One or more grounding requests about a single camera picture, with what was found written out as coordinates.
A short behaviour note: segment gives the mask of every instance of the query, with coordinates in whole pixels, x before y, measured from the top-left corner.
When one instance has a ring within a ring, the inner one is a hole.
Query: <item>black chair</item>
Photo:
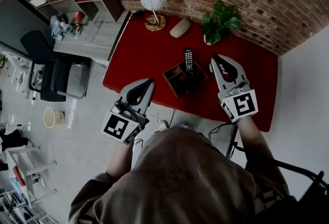
[[[21,43],[29,53],[29,57],[32,59],[31,73],[34,71],[35,64],[44,65],[44,69],[41,72],[42,83],[40,90],[33,86],[33,75],[30,75],[29,79],[30,90],[39,92],[41,100],[48,102],[65,102],[66,96],[76,99],[82,99],[85,97],[90,71],[89,58],[54,53],[39,30],[33,30],[25,34],[21,38]],[[72,65],[87,66],[84,92],[82,96],[76,96],[66,92],[68,77]]]

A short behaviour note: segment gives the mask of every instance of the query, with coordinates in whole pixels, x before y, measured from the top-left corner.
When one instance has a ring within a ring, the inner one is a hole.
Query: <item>black remote control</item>
[[[185,54],[185,68],[189,75],[193,74],[193,57],[192,57],[192,49],[186,48],[184,49]]]

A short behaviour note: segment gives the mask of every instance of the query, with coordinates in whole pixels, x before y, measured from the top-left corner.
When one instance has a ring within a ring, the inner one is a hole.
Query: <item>wooden organizer tray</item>
[[[193,70],[193,75],[188,74],[185,70],[185,62],[182,62],[163,73],[176,97],[208,79],[206,73],[195,61],[193,61]]]

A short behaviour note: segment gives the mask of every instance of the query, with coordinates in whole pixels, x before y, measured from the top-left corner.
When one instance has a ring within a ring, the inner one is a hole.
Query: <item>red table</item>
[[[152,102],[199,115],[229,122],[216,95],[218,87],[209,72],[211,57],[218,53],[239,62],[255,89],[259,112],[253,116],[258,128],[268,132],[271,126],[278,80],[278,57],[272,52],[235,35],[228,35],[213,46],[203,41],[201,25],[192,23],[182,37],[176,39],[169,31],[180,21],[166,17],[161,31],[151,32],[143,20],[132,16],[107,68],[103,86],[120,92],[127,84],[139,79],[153,78],[155,90]],[[184,48],[191,47],[194,60],[209,79],[176,98],[166,83],[163,72],[184,61]]]

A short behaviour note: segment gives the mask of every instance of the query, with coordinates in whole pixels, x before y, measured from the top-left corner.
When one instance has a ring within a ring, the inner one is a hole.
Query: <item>potted plant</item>
[[[221,40],[222,35],[229,29],[237,30],[242,22],[236,17],[235,6],[225,6],[222,1],[213,4],[213,11],[202,18],[202,31],[207,45],[213,45]]]

